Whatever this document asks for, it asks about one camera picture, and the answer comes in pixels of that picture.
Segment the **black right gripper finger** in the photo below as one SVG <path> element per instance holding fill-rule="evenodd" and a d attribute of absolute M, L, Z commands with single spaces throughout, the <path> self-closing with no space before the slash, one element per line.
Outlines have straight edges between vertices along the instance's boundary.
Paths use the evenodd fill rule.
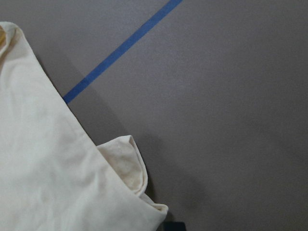
<path fill-rule="evenodd" d="M 184 222 L 168 221 L 168 222 L 164 222 L 162 227 L 163 227 L 163 231 L 185 231 Z"/>

